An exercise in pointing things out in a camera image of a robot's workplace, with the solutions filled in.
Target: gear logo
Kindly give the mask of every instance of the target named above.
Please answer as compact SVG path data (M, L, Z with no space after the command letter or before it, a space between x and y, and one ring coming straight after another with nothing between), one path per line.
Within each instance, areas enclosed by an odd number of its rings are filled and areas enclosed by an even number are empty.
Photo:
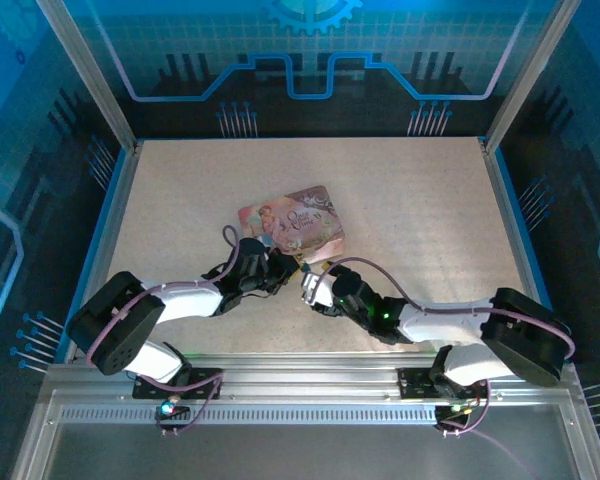
M35 0L0 0L0 29L9 41L22 48L38 27Z
M351 11L362 6L361 0L263 0L270 20L278 20L280 28L291 27L294 34L305 31L327 33L338 28L343 19L351 19Z

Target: beige table surface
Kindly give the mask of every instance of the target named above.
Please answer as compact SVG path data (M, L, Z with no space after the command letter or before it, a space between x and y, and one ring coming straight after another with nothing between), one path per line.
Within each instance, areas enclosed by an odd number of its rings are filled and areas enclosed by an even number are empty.
M475 138L145 141L109 275L195 279L228 258L221 229L239 227L239 208L320 184L342 220L346 255L384 266L414 298L469 301L522 288ZM380 274L355 268L396 295ZM314 314L300 294L296 276L276 297L166 322L151 339L185 353L414 349Z

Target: speckled tabletop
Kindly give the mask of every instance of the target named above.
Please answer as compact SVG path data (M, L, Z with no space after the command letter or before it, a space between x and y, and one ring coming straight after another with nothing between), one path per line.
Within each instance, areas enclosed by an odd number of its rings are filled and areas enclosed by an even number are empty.
M453 302L521 289L475 138L145 141L109 274L194 279L225 261L225 224L239 208L325 185L345 252L371 259L416 299ZM379 293L396 295L366 266ZM248 298L217 318L183 318L151 339L185 353L360 352L388 347L351 320L314 314L300 276L273 298Z

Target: pink packaging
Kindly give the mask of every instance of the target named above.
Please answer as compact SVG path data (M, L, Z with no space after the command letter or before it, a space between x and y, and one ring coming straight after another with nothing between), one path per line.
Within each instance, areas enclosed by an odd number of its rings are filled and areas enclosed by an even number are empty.
M245 237L264 237L287 255L315 263L344 253L344 232L322 185L238 212Z

